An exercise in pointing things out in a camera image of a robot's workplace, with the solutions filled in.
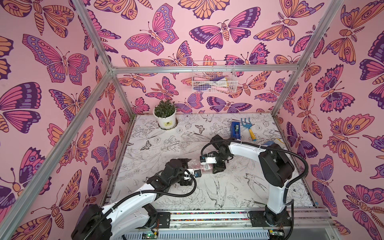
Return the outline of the clear bubble wrap sheet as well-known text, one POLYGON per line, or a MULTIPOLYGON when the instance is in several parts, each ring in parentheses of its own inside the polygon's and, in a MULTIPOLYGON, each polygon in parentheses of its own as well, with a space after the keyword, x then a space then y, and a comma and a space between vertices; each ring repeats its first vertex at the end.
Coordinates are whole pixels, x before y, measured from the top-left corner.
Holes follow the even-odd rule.
POLYGON ((187 165, 188 169, 192 170, 191 173, 193 173, 193 170, 201 169, 202 176, 213 174, 213 164, 202 165, 200 160, 192 159, 187 162, 187 165))

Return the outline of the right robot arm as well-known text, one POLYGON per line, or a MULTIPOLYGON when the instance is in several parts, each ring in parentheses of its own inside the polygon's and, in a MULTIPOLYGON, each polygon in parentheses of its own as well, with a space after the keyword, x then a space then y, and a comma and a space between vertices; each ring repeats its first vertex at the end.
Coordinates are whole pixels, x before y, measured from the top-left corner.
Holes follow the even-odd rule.
POLYGON ((208 161, 212 154, 206 152, 206 148, 213 146, 216 150, 216 157, 228 161, 234 156, 241 156, 259 162, 262 167, 264 178, 269 183, 269 198, 266 211, 279 215, 286 210, 286 206, 293 205, 294 201, 287 202, 287 195, 290 186, 305 178, 309 173, 308 162, 300 155, 282 149, 279 145, 260 146, 240 140, 224 140, 215 136, 201 149, 201 159, 208 161), (295 166, 287 155, 300 160, 304 170, 297 177, 292 178, 295 166))

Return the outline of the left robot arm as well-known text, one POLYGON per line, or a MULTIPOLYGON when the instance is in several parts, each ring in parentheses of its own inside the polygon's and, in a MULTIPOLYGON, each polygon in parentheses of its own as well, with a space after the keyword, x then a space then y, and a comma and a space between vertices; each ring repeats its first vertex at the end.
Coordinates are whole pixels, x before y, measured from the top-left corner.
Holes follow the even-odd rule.
POLYGON ((135 192, 104 205, 90 205, 83 211, 71 234, 73 240, 114 240, 130 230, 153 228, 158 211, 152 206, 158 198, 185 198, 197 188, 200 169, 190 169, 189 159, 172 159, 165 168, 135 192))

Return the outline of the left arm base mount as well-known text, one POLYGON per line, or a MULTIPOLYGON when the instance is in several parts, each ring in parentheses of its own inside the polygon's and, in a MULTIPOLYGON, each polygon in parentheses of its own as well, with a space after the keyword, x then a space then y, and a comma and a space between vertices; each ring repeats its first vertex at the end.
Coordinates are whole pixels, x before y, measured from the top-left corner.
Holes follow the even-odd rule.
POLYGON ((171 224, 171 213, 160 212, 150 216, 147 223, 144 225, 145 229, 169 229, 171 224))

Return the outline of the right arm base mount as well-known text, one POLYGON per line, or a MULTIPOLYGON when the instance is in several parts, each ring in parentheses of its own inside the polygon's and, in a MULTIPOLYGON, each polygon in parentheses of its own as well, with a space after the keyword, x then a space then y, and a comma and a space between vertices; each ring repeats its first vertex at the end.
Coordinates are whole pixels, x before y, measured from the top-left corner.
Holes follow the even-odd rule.
POLYGON ((247 217, 251 221, 252 227, 289 227, 292 219, 287 211, 280 214, 266 211, 249 211, 247 217))

